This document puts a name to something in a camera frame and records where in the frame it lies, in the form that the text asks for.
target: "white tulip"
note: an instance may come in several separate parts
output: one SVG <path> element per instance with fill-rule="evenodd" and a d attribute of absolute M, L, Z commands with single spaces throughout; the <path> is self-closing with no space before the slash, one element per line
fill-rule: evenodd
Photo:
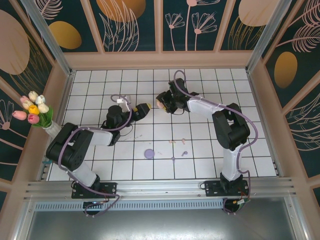
<path fill-rule="evenodd" d="M 45 96 L 40 95 L 36 98 L 35 100 L 35 104 L 39 105 L 39 104 L 45 104 L 46 103 L 46 99 Z"/>
<path fill-rule="evenodd" d="M 29 107 L 33 105 L 33 102 L 32 101 L 29 101 L 29 100 L 25 100 L 23 103 L 22 103 L 22 107 L 25 109 L 25 110 L 29 110 Z"/>
<path fill-rule="evenodd" d="M 30 99 L 32 102 L 36 102 L 37 97 L 38 97 L 38 94 L 37 94 L 35 91 L 29 92 L 29 99 Z"/>
<path fill-rule="evenodd" d="M 39 112 L 42 114 L 45 114 L 49 111 L 49 107 L 47 105 L 45 105 L 44 103 L 40 103 L 38 105 L 38 109 L 39 109 Z"/>

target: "pink tulip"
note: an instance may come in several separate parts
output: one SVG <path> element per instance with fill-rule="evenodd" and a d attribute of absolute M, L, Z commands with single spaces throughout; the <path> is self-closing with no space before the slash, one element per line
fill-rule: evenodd
<path fill-rule="evenodd" d="M 27 96 L 20 97 L 20 102 L 23 104 L 26 100 L 30 101 L 30 99 Z"/>
<path fill-rule="evenodd" d="M 25 120 L 27 118 L 27 114 L 24 112 L 24 111 L 14 111 L 12 113 L 12 116 L 15 118 L 15 119 L 19 119 L 21 121 Z"/>
<path fill-rule="evenodd" d="M 28 122 L 30 124 L 37 124 L 40 121 L 40 117 L 35 114 L 29 114 L 28 115 Z"/>

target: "purple disc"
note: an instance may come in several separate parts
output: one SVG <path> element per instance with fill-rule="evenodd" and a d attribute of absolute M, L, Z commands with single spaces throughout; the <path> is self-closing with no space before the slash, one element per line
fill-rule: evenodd
<path fill-rule="evenodd" d="M 147 149 L 144 151 L 144 156 L 146 159 L 153 159 L 155 156 L 155 152 L 152 149 Z"/>

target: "tiled floor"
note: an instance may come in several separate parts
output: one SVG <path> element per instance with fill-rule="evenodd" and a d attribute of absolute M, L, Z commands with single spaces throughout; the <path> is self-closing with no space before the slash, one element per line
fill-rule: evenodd
<path fill-rule="evenodd" d="M 102 180 L 205 179 L 220 176 L 223 149 L 218 143 L 213 121 L 185 112 L 170 115 L 156 108 L 156 96 L 169 89 L 168 80 L 176 69 L 77 71 L 64 123 L 100 125 L 114 103 L 111 94 L 130 95 L 132 105 L 152 104 L 149 114 L 121 131 L 115 146 L 91 146 L 85 162 Z M 185 69 L 189 92 L 198 92 L 217 103 L 240 105 L 259 131 L 258 141 L 243 151 L 242 170 L 253 177 L 276 176 L 263 126 L 244 69 Z M 255 136 L 250 126 L 249 141 Z M 153 149 L 154 159 L 144 157 Z M 53 165 L 49 181 L 67 180 Z"/>

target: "white vase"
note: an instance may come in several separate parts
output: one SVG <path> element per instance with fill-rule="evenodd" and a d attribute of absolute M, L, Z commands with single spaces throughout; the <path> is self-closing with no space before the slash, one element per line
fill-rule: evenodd
<path fill-rule="evenodd" d="M 56 122 L 52 121 L 50 126 L 43 127 L 43 129 L 47 134 L 49 134 L 51 138 L 54 139 L 61 131 L 61 126 L 59 126 Z"/>

